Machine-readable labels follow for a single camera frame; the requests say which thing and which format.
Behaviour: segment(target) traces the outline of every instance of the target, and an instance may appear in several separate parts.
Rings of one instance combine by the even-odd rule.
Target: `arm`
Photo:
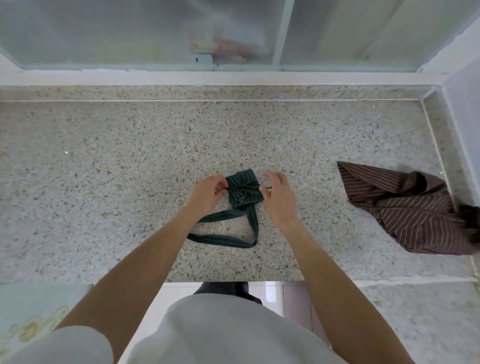
[[[333,350],[350,364],[414,364],[391,327],[298,220],[283,173],[266,173],[266,208],[290,243]]]
[[[167,278],[188,233],[212,211],[227,187],[221,175],[197,181],[188,204],[108,272],[56,329],[75,325],[94,328],[110,341],[116,363]]]

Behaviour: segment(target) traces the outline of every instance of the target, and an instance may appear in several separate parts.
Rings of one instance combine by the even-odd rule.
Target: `green striped cloth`
[[[187,239],[197,243],[205,243],[212,245],[232,246],[235,248],[251,248],[257,244],[258,239],[258,219],[255,212],[255,205],[263,201],[260,190],[260,184],[253,173],[253,170],[247,169],[226,177],[228,181],[228,201],[232,205],[231,210],[225,210],[210,214],[200,219],[199,222],[213,222],[229,220],[247,215],[248,222],[252,227],[255,241],[247,243],[243,240],[232,238],[225,235],[197,235],[188,234]]]

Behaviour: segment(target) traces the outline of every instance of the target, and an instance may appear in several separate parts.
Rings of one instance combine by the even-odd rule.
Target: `brown striped cloth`
[[[349,201],[370,213],[409,252],[472,254],[465,221],[446,184],[427,173],[403,173],[337,162]]]

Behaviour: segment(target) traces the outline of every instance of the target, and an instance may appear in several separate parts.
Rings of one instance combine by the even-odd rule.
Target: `frosted glass pane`
[[[416,71],[480,11],[480,0],[296,0],[285,70]]]
[[[28,69],[270,64],[283,7],[277,0],[0,0],[0,46]]]

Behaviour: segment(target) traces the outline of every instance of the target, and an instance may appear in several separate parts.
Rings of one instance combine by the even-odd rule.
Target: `person's left hand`
[[[228,182],[221,174],[195,181],[187,208],[200,220],[213,210],[220,198],[227,192],[227,187]]]

